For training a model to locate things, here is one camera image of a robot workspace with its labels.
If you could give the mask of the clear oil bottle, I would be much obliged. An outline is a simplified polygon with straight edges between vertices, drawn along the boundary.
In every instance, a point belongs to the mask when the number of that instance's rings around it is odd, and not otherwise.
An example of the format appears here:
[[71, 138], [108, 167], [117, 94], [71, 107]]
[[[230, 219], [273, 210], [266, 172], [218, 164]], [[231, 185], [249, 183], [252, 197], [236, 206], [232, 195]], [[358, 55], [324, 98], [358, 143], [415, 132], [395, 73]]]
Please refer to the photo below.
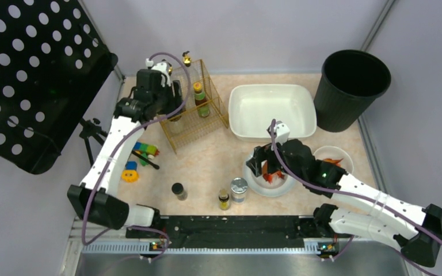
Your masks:
[[203, 85], [204, 91], [205, 91], [205, 84], [202, 78], [201, 74], [201, 67], [197, 68], [195, 66], [195, 63], [192, 61], [192, 58], [189, 56], [189, 51], [186, 51], [182, 54], [183, 62], [185, 67], [188, 69], [189, 72], [189, 78], [187, 80], [190, 85], [187, 88], [187, 92], [189, 93], [191, 99], [194, 101], [194, 90], [193, 90], [193, 84], [195, 82], [200, 82]]

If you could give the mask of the sauce bottle yellow cap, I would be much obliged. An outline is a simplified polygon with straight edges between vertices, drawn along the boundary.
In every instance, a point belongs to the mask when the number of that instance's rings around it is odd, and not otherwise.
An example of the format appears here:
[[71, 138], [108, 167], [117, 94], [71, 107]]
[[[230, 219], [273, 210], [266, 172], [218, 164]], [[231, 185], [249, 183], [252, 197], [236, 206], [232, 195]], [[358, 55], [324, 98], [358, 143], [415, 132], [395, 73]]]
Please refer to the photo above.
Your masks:
[[210, 109], [207, 103], [208, 100], [203, 85], [200, 82], [195, 82], [193, 84], [193, 90], [194, 90], [195, 105], [199, 117], [201, 118], [208, 117], [210, 115]]

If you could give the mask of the black lid glass jar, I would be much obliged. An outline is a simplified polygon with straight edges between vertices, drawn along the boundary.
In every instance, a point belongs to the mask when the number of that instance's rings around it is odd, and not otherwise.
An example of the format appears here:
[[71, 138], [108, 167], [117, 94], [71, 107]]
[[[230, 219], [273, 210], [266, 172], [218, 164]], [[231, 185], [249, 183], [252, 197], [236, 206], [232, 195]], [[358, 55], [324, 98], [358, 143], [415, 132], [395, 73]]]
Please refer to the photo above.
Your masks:
[[172, 135], [177, 135], [184, 130], [184, 121], [182, 116], [169, 119], [166, 125]]

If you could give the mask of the oil bottle with dark liquid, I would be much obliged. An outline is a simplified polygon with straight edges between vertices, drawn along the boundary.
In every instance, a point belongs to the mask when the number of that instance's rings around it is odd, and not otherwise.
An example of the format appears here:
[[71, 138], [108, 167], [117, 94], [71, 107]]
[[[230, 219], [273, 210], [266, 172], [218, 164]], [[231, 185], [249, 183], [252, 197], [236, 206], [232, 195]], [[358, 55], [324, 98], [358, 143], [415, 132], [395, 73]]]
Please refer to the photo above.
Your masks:
[[168, 73], [169, 76], [172, 75], [172, 73], [173, 73], [173, 66], [172, 65], [168, 66], [167, 73]]

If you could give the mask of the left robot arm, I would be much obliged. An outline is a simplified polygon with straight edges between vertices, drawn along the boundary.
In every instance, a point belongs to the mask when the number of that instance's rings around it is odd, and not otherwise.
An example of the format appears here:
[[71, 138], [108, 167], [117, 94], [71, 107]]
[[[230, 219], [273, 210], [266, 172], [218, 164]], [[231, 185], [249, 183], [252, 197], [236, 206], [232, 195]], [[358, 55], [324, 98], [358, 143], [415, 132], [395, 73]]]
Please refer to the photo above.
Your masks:
[[68, 188], [67, 198], [82, 221], [108, 229], [153, 224], [155, 210], [118, 199], [118, 185], [146, 128], [179, 114], [184, 105], [179, 80], [163, 69], [138, 71], [132, 95], [115, 106], [109, 133], [89, 172]]

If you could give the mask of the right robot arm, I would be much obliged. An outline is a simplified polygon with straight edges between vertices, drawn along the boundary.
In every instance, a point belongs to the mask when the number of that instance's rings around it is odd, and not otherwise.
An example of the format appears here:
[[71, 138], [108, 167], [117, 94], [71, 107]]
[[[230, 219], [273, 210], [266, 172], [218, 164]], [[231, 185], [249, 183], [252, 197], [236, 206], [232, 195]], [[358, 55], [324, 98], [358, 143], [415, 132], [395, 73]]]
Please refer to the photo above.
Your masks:
[[316, 159], [310, 148], [292, 139], [256, 146], [246, 167], [259, 177], [266, 165], [269, 173], [281, 172], [302, 182], [312, 193], [344, 202], [365, 212], [355, 214], [334, 205], [322, 205], [314, 213], [323, 233], [344, 233], [373, 239], [398, 250], [409, 260], [435, 267], [441, 248], [442, 208], [398, 200], [377, 190], [344, 168]]

